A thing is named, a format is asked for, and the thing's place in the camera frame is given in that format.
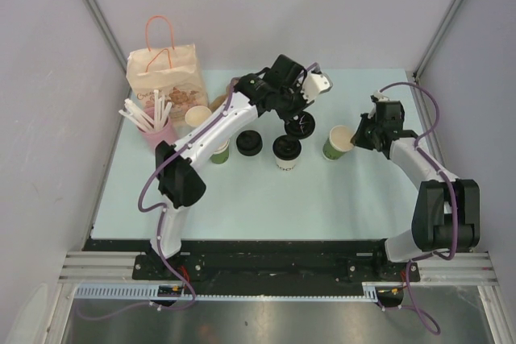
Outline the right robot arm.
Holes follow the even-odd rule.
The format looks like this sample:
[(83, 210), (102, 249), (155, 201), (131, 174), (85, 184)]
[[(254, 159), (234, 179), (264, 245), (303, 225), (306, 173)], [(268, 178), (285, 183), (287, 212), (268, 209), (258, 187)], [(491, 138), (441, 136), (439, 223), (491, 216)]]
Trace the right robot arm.
[(360, 116), (352, 143), (377, 151), (398, 166), (418, 190), (410, 228), (385, 240), (385, 253), (372, 260), (372, 272), (391, 280), (401, 262), (437, 255), (453, 259), (478, 245), (481, 236), (481, 191), (478, 183), (449, 172), (420, 145), (418, 135), (404, 128), (399, 101), (372, 98), (374, 108)]

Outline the green paper cup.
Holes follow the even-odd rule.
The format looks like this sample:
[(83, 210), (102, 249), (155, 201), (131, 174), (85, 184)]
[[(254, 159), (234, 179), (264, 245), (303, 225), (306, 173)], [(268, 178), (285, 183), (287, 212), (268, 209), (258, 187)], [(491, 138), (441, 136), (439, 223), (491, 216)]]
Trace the green paper cup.
[(330, 161), (338, 160), (354, 148), (352, 136), (353, 132), (347, 126), (334, 126), (323, 145), (323, 156)]

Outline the black cup lid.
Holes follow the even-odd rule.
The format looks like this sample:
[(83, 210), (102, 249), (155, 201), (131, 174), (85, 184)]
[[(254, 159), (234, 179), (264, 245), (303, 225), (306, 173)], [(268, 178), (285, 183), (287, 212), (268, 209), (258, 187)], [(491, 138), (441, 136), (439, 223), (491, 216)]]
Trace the black cup lid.
[(308, 112), (302, 112), (296, 119), (285, 123), (285, 133), (295, 139), (307, 139), (315, 130), (314, 116)]
[(295, 160), (302, 152), (302, 145), (298, 139), (288, 135), (277, 137), (273, 142), (273, 153), (281, 160)]

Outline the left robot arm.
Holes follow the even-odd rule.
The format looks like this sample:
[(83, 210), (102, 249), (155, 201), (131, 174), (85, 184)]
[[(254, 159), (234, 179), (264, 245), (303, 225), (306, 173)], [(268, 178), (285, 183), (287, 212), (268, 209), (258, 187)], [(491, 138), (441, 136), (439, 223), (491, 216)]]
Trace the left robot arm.
[(156, 169), (148, 182), (156, 181), (163, 200), (149, 206), (159, 209), (156, 233), (151, 240), (156, 252), (150, 269), (166, 280), (177, 273), (174, 256), (181, 249), (187, 214), (205, 194), (201, 168), (225, 142), (244, 126), (273, 111), (283, 122), (300, 118), (308, 106), (332, 82), (318, 64), (309, 68), (280, 55), (271, 67), (237, 78), (222, 105), (198, 128), (169, 145), (158, 144)]

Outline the white paper cup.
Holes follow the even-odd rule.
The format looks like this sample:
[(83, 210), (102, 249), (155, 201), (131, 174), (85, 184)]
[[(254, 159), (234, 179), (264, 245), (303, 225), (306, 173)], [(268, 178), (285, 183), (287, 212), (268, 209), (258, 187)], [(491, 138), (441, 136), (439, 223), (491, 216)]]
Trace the white paper cup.
[(298, 147), (276, 147), (273, 149), (276, 166), (282, 171), (291, 171), (298, 163), (302, 149)]

